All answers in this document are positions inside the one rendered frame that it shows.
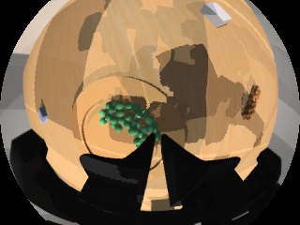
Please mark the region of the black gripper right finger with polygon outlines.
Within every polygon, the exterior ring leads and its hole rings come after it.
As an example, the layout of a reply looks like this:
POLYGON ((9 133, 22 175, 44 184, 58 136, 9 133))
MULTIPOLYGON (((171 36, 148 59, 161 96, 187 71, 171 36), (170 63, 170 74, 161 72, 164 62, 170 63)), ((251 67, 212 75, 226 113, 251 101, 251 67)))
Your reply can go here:
POLYGON ((235 169, 240 157, 205 161, 185 150, 168 135, 162 134, 161 156, 164 161, 170 207, 183 206, 184 199, 207 177, 235 169))

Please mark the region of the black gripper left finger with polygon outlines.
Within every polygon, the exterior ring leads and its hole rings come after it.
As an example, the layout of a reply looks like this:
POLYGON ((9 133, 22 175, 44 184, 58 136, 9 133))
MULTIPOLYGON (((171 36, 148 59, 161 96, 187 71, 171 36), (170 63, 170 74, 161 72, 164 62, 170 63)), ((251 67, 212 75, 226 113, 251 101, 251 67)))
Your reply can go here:
POLYGON ((101 157, 94 154, 82 154, 79 157, 87 176, 120 184, 123 187, 135 187, 138 191, 136 199, 143 206, 143 193, 147 185, 151 160, 153 160, 155 134, 150 134, 138 149, 124 158, 101 157))

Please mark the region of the light blue block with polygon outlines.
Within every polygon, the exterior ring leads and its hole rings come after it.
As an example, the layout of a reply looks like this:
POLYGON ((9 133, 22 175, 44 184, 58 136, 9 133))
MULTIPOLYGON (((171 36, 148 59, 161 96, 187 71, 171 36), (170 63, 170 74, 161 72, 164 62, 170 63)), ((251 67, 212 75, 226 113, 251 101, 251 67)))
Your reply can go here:
POLYGON ((46 121, 46 117, 48 117, 48 115, 46 115, 44 109, 45 109, 44 106, 42 106, 42 108, 38 108, 38 117, 40 117, 42 125, 44 125, 45 123, 48 123, 48 121, 46 121))

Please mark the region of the white cube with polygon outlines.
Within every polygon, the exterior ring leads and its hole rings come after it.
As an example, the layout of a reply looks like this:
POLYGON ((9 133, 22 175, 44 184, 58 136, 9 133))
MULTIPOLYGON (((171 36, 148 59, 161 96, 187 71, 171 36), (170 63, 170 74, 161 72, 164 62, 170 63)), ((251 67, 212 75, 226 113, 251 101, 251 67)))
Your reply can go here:
POLYGON ((217 3, 205 3, 205 5, 202 5, 200 12, 207 20, 210 20, 215 27, 225 25, 225 23, 228 23, 232 19, 232 16, 229 16, 228 12, 225 12, 224 8, 219 7, 217 3))

